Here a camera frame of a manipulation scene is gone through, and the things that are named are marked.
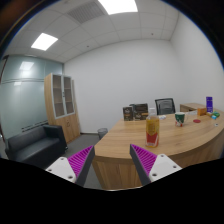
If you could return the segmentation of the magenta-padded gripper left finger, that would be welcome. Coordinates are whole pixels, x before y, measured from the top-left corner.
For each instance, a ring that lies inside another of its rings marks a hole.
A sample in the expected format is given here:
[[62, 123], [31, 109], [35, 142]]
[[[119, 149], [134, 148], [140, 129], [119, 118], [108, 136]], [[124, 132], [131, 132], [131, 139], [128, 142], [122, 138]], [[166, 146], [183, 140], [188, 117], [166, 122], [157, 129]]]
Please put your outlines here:
[[47, 168], [47, 171], [83, 187], [94, 156], [95, 149], [91, 145], [69, 158], [59, 157]]

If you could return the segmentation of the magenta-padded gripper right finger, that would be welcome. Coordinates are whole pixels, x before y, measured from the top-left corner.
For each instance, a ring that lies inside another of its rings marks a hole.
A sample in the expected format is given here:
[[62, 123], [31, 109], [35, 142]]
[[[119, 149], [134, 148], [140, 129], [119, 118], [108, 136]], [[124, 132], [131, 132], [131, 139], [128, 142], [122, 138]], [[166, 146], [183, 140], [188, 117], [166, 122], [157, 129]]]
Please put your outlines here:
[[165, 154], [156, 155], [134, 144], [130, 145], [130, 155], [143, 186], [181, 170]]

